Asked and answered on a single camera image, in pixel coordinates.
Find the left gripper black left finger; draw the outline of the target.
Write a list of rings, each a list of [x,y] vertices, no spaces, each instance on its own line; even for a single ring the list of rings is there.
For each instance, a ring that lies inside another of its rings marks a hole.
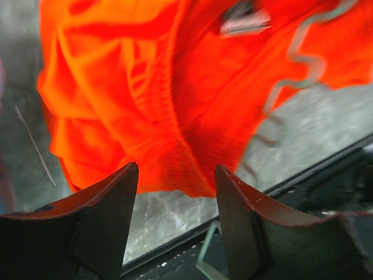
[[[1,216],[2,279],[119,279],[139,178],[131,162],[33,212]]]

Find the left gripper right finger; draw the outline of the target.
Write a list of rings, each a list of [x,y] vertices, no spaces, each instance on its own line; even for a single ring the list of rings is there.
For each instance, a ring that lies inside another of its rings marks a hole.
[[[370,213],[303,213],[222,165],[215,180],[230,279],[372,278]]]

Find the orange shorts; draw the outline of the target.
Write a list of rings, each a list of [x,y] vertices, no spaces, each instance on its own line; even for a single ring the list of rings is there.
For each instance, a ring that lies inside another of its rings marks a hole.
[[[136,162],[139,193],[214,197],[275,83],[306,77],[287,55],[297,27],[337,4],[255,1],[269,28],[225,38],[234,1],[41,1],[37,87],[72,191]]]

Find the green plastic hanger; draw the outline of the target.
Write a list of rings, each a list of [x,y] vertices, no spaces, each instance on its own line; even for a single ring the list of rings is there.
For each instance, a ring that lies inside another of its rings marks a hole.
[[[251,148],[254,141],[259,141],[265,146],[273,148],[279,146],[280,142],[283,140],[286,131],[285,122],[283,119],[273,114],[275,101],[277,100],[282,89],[285,86],[290,86],[295,89],[308,88],[318,82],[323,75],[323,72],[326,68],[323,58],[316,55],[306,55],[300,53],[300,48],[312,24],[317,22],[324,23],[338,18],[339,16],[348,12],[352,7],[356,5],[356,3],[357,1],[340,1],[334,9],[328,12],[316,13],[301,22],[297,30],[294,32],[293,38],[291,39],[291,42],[288,46],[287,56],[295,63],[307,65],[308,73],[302,80],[282,79],[274,84],[268,98],[266,99],[266,103],[264,105],[264,108],[262,109],[262,112],[264,113],[265,120],[272,121],[278,127],[278,138],[270,139],[260,132],[254,133],[251,140],[248,142],[245,155],[249,155],[251,153]],[[198,254],[196,268],[200,272],[202,272],[207,277],[207,279],[226,279],[226,277],[218,272],[218,270],[213,268],[210,264],[204,262],[207,250],[216,232],[221,233],[222,229],[221,223],[217,220],[214,220],[209,226],[204,243]]]

